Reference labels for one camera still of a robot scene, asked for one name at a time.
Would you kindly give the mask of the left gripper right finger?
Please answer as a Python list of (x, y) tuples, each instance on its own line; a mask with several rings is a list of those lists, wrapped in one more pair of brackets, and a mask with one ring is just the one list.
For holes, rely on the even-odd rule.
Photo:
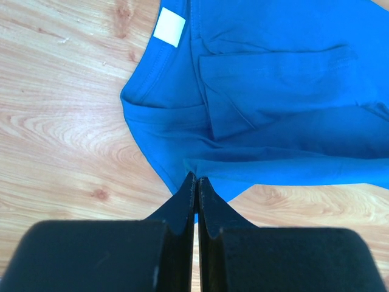
[(367, 244), (344, 228), (262, 228), (198, 181), (202, 291), (385, 291)]

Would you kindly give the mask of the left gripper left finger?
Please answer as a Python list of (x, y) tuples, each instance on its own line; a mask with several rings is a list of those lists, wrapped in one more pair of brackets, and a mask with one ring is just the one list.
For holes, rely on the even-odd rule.
[(143, 220), (56, 220), (22, 237), (2, 291), (190, 291), (195, 176)]

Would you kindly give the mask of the blue t shirt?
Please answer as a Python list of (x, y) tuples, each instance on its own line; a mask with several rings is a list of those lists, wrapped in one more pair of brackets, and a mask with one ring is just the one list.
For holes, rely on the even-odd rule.
[(162, 1), (120, 95), (172, 193), (388, 187), (388, 11), (372, 1)]

